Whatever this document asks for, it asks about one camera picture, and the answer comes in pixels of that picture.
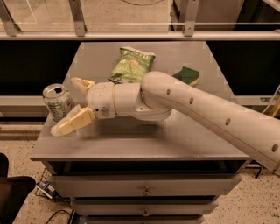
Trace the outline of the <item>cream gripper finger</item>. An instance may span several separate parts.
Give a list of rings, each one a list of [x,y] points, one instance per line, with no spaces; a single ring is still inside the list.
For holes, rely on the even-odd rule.
[[[90,107],[76,105],[65,118],[51,127],[51,134],[55,137],[67,135],[89,125],[94,119],[95,112]]]
[[[78,77],[73,77],[71,79],[72,85],[78,89],[84,96],[87,95],[88,90],[95,85],[95,83],[91,80],[83,80]]]

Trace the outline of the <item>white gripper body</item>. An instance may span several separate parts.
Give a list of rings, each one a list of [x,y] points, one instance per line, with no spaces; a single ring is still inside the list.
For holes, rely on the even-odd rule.
[[[87,105],[94,111],[97,119],[115,117],[113,106],[113,82],[101,82],[87,91]]]

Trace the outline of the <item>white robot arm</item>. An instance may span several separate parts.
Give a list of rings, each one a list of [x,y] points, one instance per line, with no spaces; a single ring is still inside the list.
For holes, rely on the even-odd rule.
[[[72,78],[86,97],[51,128],[55,137],[67,135],[95,119],[132,116],[138,120],[168,118],[175,109],[191,117],[255,161],[280,174],[280,121],[250,108],[192,87],[169,74],[149,72],[139,83],[93,83]]]

